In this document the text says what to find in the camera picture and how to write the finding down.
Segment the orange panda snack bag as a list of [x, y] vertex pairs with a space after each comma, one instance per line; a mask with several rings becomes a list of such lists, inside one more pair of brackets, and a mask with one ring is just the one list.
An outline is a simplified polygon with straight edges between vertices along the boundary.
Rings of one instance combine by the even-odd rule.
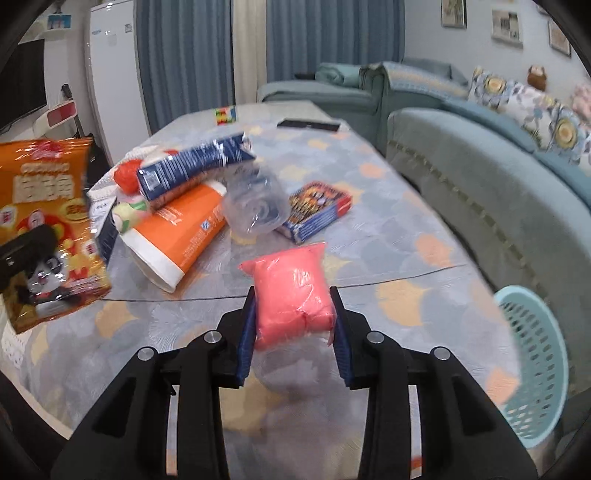
[[1, 295], [17, 333], [111, 289], [84, 192], [91, 145], [85, 138], [1, 146]]

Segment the large orange paper cup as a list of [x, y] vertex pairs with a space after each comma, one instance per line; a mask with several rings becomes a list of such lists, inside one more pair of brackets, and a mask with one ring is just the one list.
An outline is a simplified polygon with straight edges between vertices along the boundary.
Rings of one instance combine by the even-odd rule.
[[226, 187], [209, 180], [170, 201], [122, 235], [143, 274], [172, 293], [226, 221]]

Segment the pink tissue pack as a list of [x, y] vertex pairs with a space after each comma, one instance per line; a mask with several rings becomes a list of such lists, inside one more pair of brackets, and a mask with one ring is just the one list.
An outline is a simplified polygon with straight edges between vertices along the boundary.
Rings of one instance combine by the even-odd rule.
[[335, 307], [325, 280], [325, 243], [247, 260], [239, 270], [256, 293], [256, 348], [266, 350], [305, 335], [331, 332]]

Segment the blue milk carton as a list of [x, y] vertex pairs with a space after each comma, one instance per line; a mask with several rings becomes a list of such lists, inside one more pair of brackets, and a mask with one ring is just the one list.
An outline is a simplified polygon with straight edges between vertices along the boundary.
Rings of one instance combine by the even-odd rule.
[[253, 160], [256, 154], [245, 133], [211, 140], [141, 166], [136, 174], [139, 192], [152, 208], [159, 208], [212, 172]]

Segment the clear plastic bottle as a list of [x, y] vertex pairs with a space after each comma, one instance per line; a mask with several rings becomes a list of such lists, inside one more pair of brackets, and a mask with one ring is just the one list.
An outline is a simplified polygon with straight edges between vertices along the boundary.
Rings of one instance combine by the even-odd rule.
[[269, 234], [290, 217], [290, 196], [269, 168], [256, 162], [235, 167], [224, 177], [222, 213], [242, 240]]

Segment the white milk carton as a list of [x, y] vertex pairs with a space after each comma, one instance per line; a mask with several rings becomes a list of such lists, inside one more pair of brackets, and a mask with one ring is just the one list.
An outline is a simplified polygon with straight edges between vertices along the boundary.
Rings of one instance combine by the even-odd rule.
[[91, 233], [105, 264], [109, 263], [118, 237], [118, 231], [112, 218], [112, 210], [116, 204], [115, 197], [93, 200], [90, 204]]

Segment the light blue laundry basket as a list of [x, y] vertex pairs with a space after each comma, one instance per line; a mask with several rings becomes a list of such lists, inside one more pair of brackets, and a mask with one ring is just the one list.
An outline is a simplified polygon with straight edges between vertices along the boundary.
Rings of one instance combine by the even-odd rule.
[[546, 303], [522, 286], [506, 286], [494, 299], [519, 350], [521, 383], [502, 413], [522, 444], [532, 449], [553, 432], [569, 386], [567, 349]]

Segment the pink green yogurt bottle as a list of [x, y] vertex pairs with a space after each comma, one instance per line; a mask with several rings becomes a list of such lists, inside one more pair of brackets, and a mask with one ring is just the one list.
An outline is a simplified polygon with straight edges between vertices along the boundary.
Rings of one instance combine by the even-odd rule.
[[133, 196], [118, 201], [111, 215], [116, 230], [123, 234], [152, 214], [149, 203], [141, 196]]

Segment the white refrigerator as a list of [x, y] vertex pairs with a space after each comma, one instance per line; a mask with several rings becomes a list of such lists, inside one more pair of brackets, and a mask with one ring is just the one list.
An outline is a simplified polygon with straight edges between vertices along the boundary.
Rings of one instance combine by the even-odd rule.
[[116, 164], [149, 137], [132, 1], [103, 2], [89, 10], [86, 56], [97, 137], [109, 162]]

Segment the teal sofa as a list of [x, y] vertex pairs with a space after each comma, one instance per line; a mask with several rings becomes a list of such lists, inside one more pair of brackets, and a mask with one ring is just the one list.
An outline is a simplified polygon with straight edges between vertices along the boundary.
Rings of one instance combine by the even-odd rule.
[[543, 151], [515, 120], [469, 99], [454, 66], [411, 59], [361, 66], [360, 87], [315, 73], [259, 88], [308, 100], [372, 143], [448, 224], [495, 289], [539, 295], [566, 341], [569, 394], [590, 396], [590, 179]]

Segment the rubiks cube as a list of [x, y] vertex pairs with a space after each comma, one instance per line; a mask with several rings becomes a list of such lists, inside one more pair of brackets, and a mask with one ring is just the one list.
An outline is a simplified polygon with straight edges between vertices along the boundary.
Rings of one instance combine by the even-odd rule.
[[235, 105], [217, 108], [214, 110], [214, 118], [217, 125], [232, 124], [238, 121]]

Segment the floral sofa cushion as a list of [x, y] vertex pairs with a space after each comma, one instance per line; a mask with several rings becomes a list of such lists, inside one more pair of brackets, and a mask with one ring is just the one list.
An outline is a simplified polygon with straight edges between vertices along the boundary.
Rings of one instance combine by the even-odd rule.
[[590, 176], [590, 127], [570, 107], [517, 80], [477, 67], [469, 99], [509, 116], [543, 150], [577, 165]]

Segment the black remote control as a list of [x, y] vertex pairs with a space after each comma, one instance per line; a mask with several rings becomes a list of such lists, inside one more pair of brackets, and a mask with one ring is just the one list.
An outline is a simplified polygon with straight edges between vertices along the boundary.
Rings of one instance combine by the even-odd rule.
[[341, 128], [341, 124], [335, 122], [321, 122], [312, 120], [283, 119], [277, 123], [276, 127], [303, 130], [318, 130], [335, 133], [339, 131], [339, 129]]

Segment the pink plush toy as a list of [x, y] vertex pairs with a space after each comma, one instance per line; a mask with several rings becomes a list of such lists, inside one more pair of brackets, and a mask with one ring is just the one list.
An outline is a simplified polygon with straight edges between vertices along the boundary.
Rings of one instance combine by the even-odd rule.
[[591, 87], [588, 83], [575, 86], [572, 109], [584, 122], [587, 124], [591, 122]]

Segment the folded teal blanket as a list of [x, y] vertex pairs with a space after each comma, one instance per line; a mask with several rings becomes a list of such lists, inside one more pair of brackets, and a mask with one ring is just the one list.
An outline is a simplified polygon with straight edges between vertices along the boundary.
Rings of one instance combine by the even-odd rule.
[[322, 63], [315, 71], [315, 81], [339, 87], [360, 87], [360, 65]]

